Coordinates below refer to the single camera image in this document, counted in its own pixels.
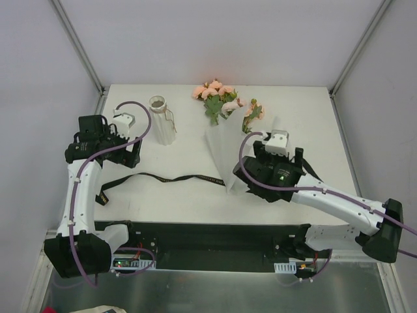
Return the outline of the white wrapping paper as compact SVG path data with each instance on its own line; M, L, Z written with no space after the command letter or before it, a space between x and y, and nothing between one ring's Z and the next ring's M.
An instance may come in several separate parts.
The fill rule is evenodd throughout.
M227 194L240 194L248 188L233 174L238 164L242 141L247 136L242 131L246 107L235 110L228 119L220 118L218 125L205 131L205 139Z

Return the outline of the black ribbon gold lettering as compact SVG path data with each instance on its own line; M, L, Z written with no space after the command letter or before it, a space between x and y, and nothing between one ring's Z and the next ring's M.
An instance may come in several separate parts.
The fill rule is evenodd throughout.
M157 181L161 182L161 183L176 183L176 182L180 182L180 181L186 181L189 179L199 179L202 181L207 181L210 183L214 183L216 185L220 185L220 186L225 186L225 183L222 179L219 178L215 178L215 177L210 177L210 176L206 176L206 175L199 175L199 174L191 174L191 175L183 175L180 177L176 177L174 179L168 179L168 178L164 178L164 177L160 177L157 176L155 174L151 174L151 173L147 173L147 172L139 172L139 173L134 173L132 175L127 175L125 177L116 179L114 181L110 181L108 183L105 183L102 185L100 192L98 195L95 196L95 202L100 204L101 206L105 206L108 202L109 202L109 198L105 195L105 191L109 190L111 188L115 188L116 186L119 186L121 184L123 184L124 182L126 182L129 178L134 177L134 176L138 176L138 175L143 175L143 176L147 176L147 177L152 177L154 179L156 179ZM284 200L287 202L290 202L291 198L292 198L292 192L273 192L273 191L268 191L265 192L265 196L263 197L263 199L265 199L267 202L272 203L278 200Z

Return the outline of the pink flower bouquet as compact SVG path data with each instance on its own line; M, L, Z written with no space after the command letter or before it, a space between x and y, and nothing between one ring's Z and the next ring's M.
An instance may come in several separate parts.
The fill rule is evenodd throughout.
M225 85L216 78L195 87L192 97L203 103L205 115L212 126L219 125L221 119L227 120L238 109L246 108L242 131L248 134L252 131L252 123L265 116L265 107L256 98L246 102L233 86Z

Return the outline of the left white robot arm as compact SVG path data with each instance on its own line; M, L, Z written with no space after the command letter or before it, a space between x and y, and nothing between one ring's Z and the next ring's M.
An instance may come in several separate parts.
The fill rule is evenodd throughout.
M121 149L135 123L128 113L113 116L87 115L78 119L79 130L65 151L68 191L57 235L44 242L44 251L63 278L97 275L110 270L112 256L119 249L132 253L139 242L130 221L112 222L100 233L94 225L96 203L106 204L100 176L105 161L134 168L140 161L141 142L132 150Z

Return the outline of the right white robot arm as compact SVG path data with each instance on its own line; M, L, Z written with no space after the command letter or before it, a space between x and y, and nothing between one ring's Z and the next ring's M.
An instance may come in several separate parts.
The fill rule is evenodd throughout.
M403 223L401 202L367 200L326 185L304 158L302 148L289 156L256 141L253 149L254 156L240 155L233 169L251 194L269 203L283 200L312 207L344 221L339 226L303 225L293 239L297 258L315 251L359 247L374 260L396 262Z

